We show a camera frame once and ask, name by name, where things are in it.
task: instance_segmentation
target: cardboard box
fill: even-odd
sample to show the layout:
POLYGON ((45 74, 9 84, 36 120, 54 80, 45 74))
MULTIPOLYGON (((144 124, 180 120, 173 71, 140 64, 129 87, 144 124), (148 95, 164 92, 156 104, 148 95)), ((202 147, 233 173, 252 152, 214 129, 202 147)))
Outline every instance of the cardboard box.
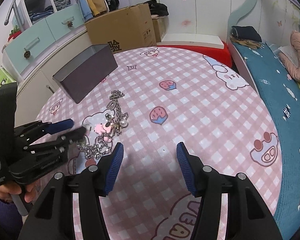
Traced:
POLYGON ((92 44, 109 44, 113 53, 156 46, 148 4, 115 10, 85 23, 92 44))
POLYGON ((117 67, 108 44, 92 45, 65 64, 52 78, 78 104, 117 67))
POLYGON ((4 69, 4 67, 0 67, 0 87, 4 84, 15 82, 15 80, 10 76, 10 74, 4 69))
POLYGON ((166 35, 166 25, 164 23, 164 18, 159 18, 152 20, 155 39, 157 42, 161 42, 163 37, 166 35))

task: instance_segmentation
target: cabinet door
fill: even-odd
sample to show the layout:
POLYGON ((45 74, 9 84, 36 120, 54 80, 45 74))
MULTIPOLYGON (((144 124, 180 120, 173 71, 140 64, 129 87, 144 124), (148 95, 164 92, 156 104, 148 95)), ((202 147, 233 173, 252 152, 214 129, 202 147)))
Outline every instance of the cabinet door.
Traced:
POLYGON ((78 4, 71 5, 51 14, 46 20, 56 41, 84 23, 78 4))
POLYGON ((35 121, 41 108, 53 94, 47 86, 52 85, 42 71, 38 71, 25 85, 17 96, 15 126, 35 121))
POLYGON ((91 41, 88 33, 84 33, 75 40, 71 41, 56 55, 49 59, 41 68, 41 71, 52 84, 52 88, 57 90, 58 84, 52 79, 52 76, 57 73, 65 64, 72 60, 75 56, 90 47, 91 41))
POLYGON ((41 52, 55 41, 46 20, 42 19, 21 33, 5 50, 15 69, 21 73, 41 52), (28 59, 24 57, 25 49, 31 53, 28 59))

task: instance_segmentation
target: green box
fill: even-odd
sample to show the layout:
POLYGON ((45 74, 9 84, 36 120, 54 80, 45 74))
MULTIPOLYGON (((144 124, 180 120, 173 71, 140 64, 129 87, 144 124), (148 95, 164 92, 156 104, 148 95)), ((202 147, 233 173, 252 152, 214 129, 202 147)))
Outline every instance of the green box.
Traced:
POLYGON ((10 76, 10 74, 4 69, 4 67, 0 67, 0 87, 4 84, 15 82, 15 80, 10 76))

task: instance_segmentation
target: mint green drawer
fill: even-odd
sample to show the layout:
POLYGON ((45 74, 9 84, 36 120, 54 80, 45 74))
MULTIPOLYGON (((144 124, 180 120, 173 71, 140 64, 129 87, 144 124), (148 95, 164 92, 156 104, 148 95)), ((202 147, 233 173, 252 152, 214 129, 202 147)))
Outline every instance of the mint green drawer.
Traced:
POLYGON ((21 33, 5 50, 15 69, 21 73, 41 52, 55 41, 46 20, 42 19, 21 33), (31 53, 28 59, 24 57, 25 49, 31 53))
POLYGON ((46 20, 56 41, 84 24, 82 12, 78 4, 71 5, 51 14, 46 20), (73 26, 69 27, 67 24, 68 22, 72 22, 73 26))

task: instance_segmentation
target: teal curved trim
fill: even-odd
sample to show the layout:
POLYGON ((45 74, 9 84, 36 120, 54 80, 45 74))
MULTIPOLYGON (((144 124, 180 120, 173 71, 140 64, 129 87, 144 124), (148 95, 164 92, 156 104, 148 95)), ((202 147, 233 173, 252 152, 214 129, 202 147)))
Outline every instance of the teal curved trim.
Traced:
POLYGON ((238 23, 240 18, 247 15, 256 5, 258 0, 245 0, 245 2, 229 16, 228 20, 228 38, 231 32, 231 26, 234 26, 238 23))

